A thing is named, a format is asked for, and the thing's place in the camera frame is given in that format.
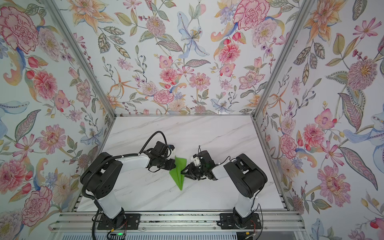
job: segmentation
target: red tulip bud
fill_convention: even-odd
[[[32,70],[30,70],[30,71],[28,71],[28,72],[26,73],[26,77],[27,77],[28,79],[32,79],[34,76],[35,76],[35,72],[32,71]]]
[[[28,181],[32,176],[33,176],[33,172],[32,172],[32,171],[29,171],[29,172],[25,175],[25,180]]]
[[[22,187],[22,194],[27,194],[29,193],[29,191],[32,189],[32,186],[30,183],[27,183],[25,184],[23,187]]]
[[[311,150],[311,146],[309,146],[308,144],[305,144],[305,149],[307,149],[307,151],[309,152]]]
[[[28,63],[31,68],[38,68],[39,67],[39,61],[36,60],[34,57],[29,57],[28,58]]]
[[[302,147],[302,146],[304,145],[303,140],[302,140],[302,139],[297,140],[297,144],[298,144],[300,147]]]
[[[241,33],[235,33],[233,36],[232,36],[232,39],[237,41],[241,38]]]

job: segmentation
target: red berry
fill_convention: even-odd
[[[375,222],[370,222],[369,224],[370,224],[371,227],[373,227],[373,228],[379,228],[379,226],[378,226],[377,223],[375,223]]]

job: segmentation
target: white marble table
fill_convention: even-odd
[[[267,175],[268,182],[255,201],[262,209],[282,209],[276,185],[263,154],[250,116],[138,116],[118,117],[103,151],[111,155],[139,152],[148,137],[162,131],[168,144],[173,144],[176,156],[186,158],[201,150],[208,150],[215,163],[229,155],[245,153]],[[157,134],[148,144],[163,141]],[[137,169],[121,174],[114,187],[116,198],[125,211],[130,210],[228,210],[238,198],[231,179],[193,181],[184,179],[180,191],[168,171],[151,173]],[[90,199],[82,198],[78,212],[96,211]]]

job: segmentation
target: green leaf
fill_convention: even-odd
[[[38,112],[41,110],[35,110],[30,112],[25,119],[23,119],[15,129],[15,139],[16,142],[18,142],[22,137],[27,135],[33,128],[33,125],[35,124],[36,117]]]
[[[38,5],[30,3],[26,7],[25,13],[32,16],[32,15],[35,15],[38,10],[39,10],[39,6]]]
[[[72,149],[74,148],[74,141],[69,135],[67,136],[67,143],[68,143],[68,147]]]
[[[143,32],[143,34],[140,36],[139,42],[141,43],[147,39],[151,39],[154,37],[155,37],[155,35],[153,35],[150,31],[147,30],[147,31]]]
[[[326,201],[324,201],[323,199],[316,199],[315,201],[313,201],[314,204],[316,204],[316,206],[321,209],[321,210],[325,210],[325,209],[328,209],[331,207],[331,205],[329,205]]]
[[[171,7],[175,7],[176,4],[174,2],[165,2],[164,5],[167,7],[167,8],[171,8]]]

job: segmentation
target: wall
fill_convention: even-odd
[[[257,117],[313,240],[384,239],[383,11],[316,1]]]
[[[112,119],[40,1],[0,1],[0,239],[46,239]]]
[[[117,114],[250,114],[300,3],[56,1]]]

